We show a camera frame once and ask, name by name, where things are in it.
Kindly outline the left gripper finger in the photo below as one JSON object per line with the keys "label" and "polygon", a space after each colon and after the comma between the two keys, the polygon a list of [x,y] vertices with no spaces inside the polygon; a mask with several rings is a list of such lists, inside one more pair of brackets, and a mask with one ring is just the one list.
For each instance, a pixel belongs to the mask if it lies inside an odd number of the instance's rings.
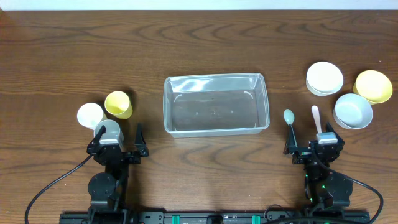
{"label": "left gripper finger", "polygon": [[105,132],[106,132],[106,127],[105,127],[104,125],[102,125],[102,126],[99,128],[98,132],[95,134],[95,136],[94,136],[94,138],[93,138],[93,140],[92,140],[92,142],[91,142],[91,145],[92,145],[93,147],[96,147],[96,146],[99,146],[99,145],[100,145],[100,139],[101,139],[102,135],[103,135]]}
{"label": "left gripper finger", "polygon": [[138,151],[146,152],[146,142],[145,142],[143,134],[142,134],[142,126],[140,123],[137,124],[136,138],[134,141],[134,145]]}

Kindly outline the grey-blue plastic cup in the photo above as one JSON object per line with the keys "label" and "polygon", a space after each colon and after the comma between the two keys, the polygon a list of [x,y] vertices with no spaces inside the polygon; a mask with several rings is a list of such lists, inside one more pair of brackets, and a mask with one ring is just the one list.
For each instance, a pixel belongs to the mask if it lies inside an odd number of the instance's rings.
{"label": "grey-blue plastic cup", "polygon": [[104,125],[106,127],[106,132],[102,135],[101,139],[119,139],[120,145],[123,145],[124,135],[121,131],[119,124],[111,119],[101,121],[94,130],[94,135],[98,132],[99,128]]}

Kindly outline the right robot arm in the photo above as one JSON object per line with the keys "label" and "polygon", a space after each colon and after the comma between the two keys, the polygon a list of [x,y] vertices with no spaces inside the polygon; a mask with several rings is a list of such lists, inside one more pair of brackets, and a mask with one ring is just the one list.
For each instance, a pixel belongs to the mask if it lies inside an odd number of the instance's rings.
{"label": "right robot arm", "polygon": [[341,174],[329,170],[330,163],[340,156],[344,140],[335,132],[330,123],[326,131],[336,136],[336,141],[320,144],[312,140],[306,147],[298,146],[293,126],[288,125],[288,136],[284,148],[285,155],[292,156],[292,163],[303,165],[305,171],[305,196],[311,205],[303,210],[305,216],[341,217],[344,208],[350,205],[353,183]]}

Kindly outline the white plastic cup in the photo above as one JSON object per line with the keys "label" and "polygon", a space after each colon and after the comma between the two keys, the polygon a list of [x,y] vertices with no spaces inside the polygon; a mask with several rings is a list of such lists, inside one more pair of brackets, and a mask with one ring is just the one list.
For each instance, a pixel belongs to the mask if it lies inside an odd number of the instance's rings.
{"label": "white plastic cup", "polygon": [[96,103],[82,105],[76,115],[78,122],[89,129],[95,130],[96,126],[107,119],[102,107]]}

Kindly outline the white plastic bowl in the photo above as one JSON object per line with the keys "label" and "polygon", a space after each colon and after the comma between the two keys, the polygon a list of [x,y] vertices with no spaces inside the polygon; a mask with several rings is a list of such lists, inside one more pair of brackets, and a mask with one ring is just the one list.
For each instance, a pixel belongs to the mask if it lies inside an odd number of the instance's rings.
{"label": "white plastic bowl", "polygon": [[316,62],[307,70],[306,86],[314,95],[331,95],[342,88],[343,74],[330,62]]}

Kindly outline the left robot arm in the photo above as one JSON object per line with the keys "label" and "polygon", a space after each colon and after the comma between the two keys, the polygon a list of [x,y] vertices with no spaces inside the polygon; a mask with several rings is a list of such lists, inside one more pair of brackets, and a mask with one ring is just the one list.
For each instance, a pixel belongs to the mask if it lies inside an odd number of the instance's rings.
{"label": "left robot arm", "polygon": [[88,184],[91,196],[88,209],[89,224],[134,223],[134,212],[126,208],[126,190],[129,178],[129,166],[139,164],[142,157],[149,155],[147,144],[142,135],[142,127],[137,125],[135,150],[123,152],[123,145],[116,141],[101,143],[110,129],[103,125],[87,146],[86,152],[105,167],[104,172],[94,175]]}

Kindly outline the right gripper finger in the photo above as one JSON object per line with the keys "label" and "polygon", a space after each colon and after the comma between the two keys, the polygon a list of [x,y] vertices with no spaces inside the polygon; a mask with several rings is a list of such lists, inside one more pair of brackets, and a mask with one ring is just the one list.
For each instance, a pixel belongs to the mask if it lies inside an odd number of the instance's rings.
{"label": "right gripper finger", "polygon": [[288,149],[290,147],[297,147],[297,141],[295,138],[294,129],[291,124],[288,125],[288,136],[287,136],[287,141],[285,143],[286,149]]}
{"label": "right gripper finger", "polygon": [[336,141],[333,141],[334,143],[342,143],[343,139],[340,137],[340,135],[333,129],[333,126],[330,124],[330,122],[326,122],[325,124],[325,132],[328,133],[329,135],[334,135]]}

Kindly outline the yellow plastic cup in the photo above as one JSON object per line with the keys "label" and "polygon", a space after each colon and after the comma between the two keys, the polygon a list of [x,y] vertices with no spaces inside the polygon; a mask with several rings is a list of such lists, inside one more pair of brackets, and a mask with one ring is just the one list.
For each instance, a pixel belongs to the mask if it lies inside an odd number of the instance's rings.
{"label": "yellow plastic cup", "polygon": [[108,113],[119,119],[128,119],[133,113],[130,98],[123,91],[110,93],[104,101],[104,106]]}

